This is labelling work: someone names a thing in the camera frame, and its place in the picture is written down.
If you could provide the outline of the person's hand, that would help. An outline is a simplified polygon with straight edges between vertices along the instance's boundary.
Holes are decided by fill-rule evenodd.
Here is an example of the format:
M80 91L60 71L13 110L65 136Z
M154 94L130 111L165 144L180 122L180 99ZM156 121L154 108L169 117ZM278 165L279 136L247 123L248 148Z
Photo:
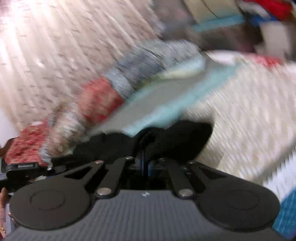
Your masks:
M6 203L8 202L8 191L6 188L3 188L0 192L0 208L5 208Z

